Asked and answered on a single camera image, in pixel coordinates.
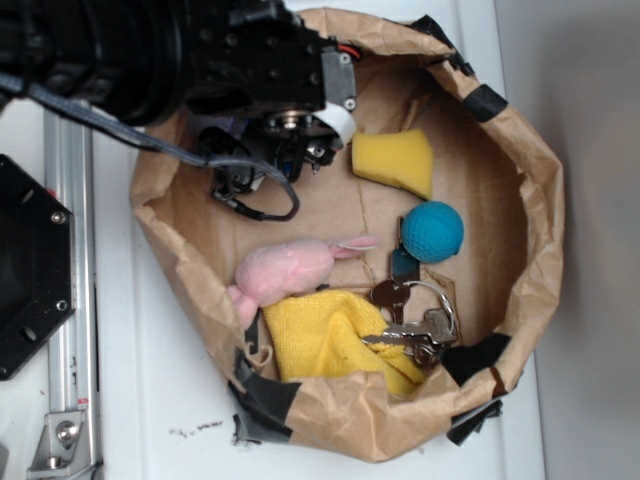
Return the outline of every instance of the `blue ball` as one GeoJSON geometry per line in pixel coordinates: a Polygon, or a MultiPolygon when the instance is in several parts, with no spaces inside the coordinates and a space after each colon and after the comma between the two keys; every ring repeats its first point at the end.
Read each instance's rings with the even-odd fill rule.
{"type": "Polygon", "coordinates": [[[462,219],[446,203],[420,204],[402,222],[402,244],[421,262],[441,262],[457,254],[463,238],[462,219]]]}

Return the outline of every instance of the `black cable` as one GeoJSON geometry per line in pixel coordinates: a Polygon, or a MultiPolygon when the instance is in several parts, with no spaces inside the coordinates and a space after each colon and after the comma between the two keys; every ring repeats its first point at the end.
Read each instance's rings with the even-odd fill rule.
{"type": "MultiPolygon", "coordinates": [[[[23,81],[13,75],[6,73],[0,73],[0,89],[7,90],[14,94],[21,92],[24,88],[23,81]]],[[[248,209],[242,203],[237,202],[239,207],[238,213],[243,213],[245,209],[248,209],[250,218],[256,220],[269,220],[269,221],[287,221],[295,216],[300,209],[300,200],[293,190],[291,183],[287,180],[287,177],[278,170],[276,167],[269,165],[267,162],[263,162],[257,159],[249,157],[217,157],[211,156],[210,158],[203,158],[176,145],[172,145],[168,142],[160,140],[158,138],[147,135],[146,133],[139,132],[136,129],[119,122],[118,120],[111,119],[104,115],[100,115],[88,108],[82,107],[77,103],[67,98],[55,95],[48,91],[46,88],[32,84],[28,86],[27,96],[36,101],[48,110],[70,118],[75,122],[98,130],[102,133],[106,133],[118,141],[126,143],[139,149],[149,149],[152,151],[166,153],[176,157],[184,163],[187,163],[196,167],[249,167],[264,173],[267,177],[277,182],[286,192],[291,200],[291,210],[285,215],[273,215],[258,212],[256,210],[248,209]]]]}

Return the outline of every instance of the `yellow sponge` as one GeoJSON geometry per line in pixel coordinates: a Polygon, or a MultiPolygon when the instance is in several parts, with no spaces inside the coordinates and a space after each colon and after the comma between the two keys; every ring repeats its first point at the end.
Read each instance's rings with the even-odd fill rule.
{"type": "Polygon", "coordinates": [[[355,175],[432,198],[433,149],[422,130],[356,133],[352,152],[355,175]]]}

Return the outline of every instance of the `black tape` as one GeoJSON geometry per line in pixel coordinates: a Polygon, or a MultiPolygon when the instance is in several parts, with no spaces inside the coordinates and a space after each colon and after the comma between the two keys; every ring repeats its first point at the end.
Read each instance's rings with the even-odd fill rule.
{"type": "Polygon", "coordinates": [[[414,30],[425,33],[427,35],[431,35],[435,39],[444,43],[447,47],[455,49],[456,52],[451,57],[449,57],[449,62],[451,63],[451,65],[453,65],[454,68],[460,70],[467,77],[475,73],[471,65],[465,61],[455,45],[451,43],[451,40],[449,40],[449,37],[447,37],[447,35],[444,33],[442,27],[440,27],[440,25],[438,25],[438,22],[436,22],[429,15],[425,15],[420,20],[412,23],[410,26],[414,30]]]}
{"type": "Polygon", "coordinates": [[[494,119],[507,108],[507,105],[509,102],[489,85],[480,85],[462,101],[462,106],[479,123],[494,119]]]}
{"type": "Polygon", "coordinates": [[[484,421],[502,415],[502,401],[493,399],[470,412],[454,417],[453,427],[447,432],[447,438],[460,446],[473,432],[480,433],[484,421]]]}
{"type": "Polygon", "coordinates": [[[492,367],[502,355],[511,337],[494,333],[472,347],[452,347],[440,354],[440,362],[459,386],[480,370],[492,367]]]}
{"type": "Polygon", "coordinates": [[[293,431],[285,426],[285,421],[301,384],[262,378],[253,371],[240,351],[235,375],[246,389],[246,393],[242,393],[229,383],[238,410],[236,438],[241,441],[288,442],[293,431]]]}

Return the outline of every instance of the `yellow cloth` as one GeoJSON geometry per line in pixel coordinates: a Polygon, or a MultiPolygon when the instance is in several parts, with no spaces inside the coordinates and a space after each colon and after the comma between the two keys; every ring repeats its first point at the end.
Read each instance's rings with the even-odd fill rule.
{"type": "Polygon", "coordinates": [[[399,345],[366,345],[387,324],[371,303],[353,293],[324,290],[289,297],[264,309],[283,381],[341,377],[356,370],[383,372],[389,392],[411,393],[424,374],[399,345]]]}

